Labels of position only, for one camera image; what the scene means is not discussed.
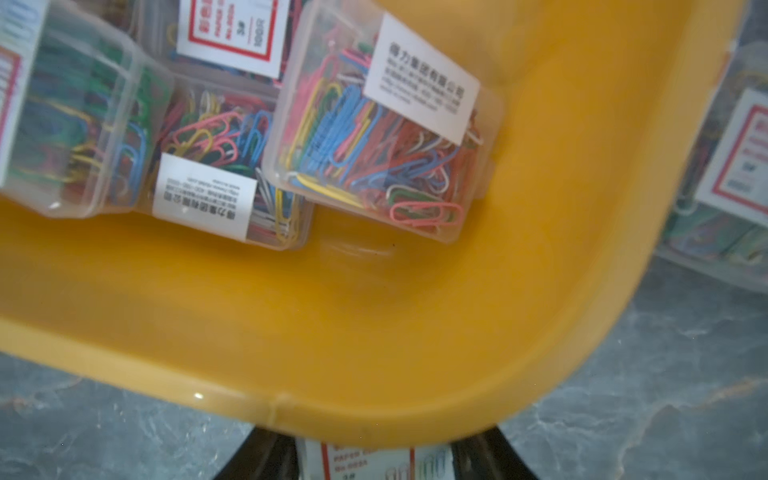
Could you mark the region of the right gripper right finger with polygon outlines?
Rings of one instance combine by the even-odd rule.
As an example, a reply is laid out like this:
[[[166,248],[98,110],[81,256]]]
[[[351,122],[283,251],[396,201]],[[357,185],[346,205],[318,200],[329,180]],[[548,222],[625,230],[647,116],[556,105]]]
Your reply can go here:
[[[498,427],[451,443],[457,480],[537,480]]]

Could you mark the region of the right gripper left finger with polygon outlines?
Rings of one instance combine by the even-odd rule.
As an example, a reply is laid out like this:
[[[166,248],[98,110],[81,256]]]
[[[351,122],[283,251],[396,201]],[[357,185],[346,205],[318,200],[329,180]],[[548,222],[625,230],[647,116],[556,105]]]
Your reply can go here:
[[[296,439],[254,427],[214,480],[298,480]]]

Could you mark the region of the clear paper clip box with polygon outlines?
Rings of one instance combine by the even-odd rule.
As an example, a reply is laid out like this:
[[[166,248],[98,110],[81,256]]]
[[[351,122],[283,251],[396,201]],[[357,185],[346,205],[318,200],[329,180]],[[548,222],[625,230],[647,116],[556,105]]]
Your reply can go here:
[[[297,441],[301,479],[447,480],[455,479],[449,445],[406,449],[363,449]]]

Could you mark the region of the yellow plastic tray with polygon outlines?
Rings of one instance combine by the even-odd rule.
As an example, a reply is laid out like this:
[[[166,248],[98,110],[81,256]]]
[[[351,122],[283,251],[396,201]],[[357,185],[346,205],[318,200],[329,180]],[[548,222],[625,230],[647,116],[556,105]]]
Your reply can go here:
[[[1,204],[6,353],[358,447],[465,437],[563,381],[632,297],[742,1],[387,1],[503,99],[443,244],[317,208],[277,252]]]

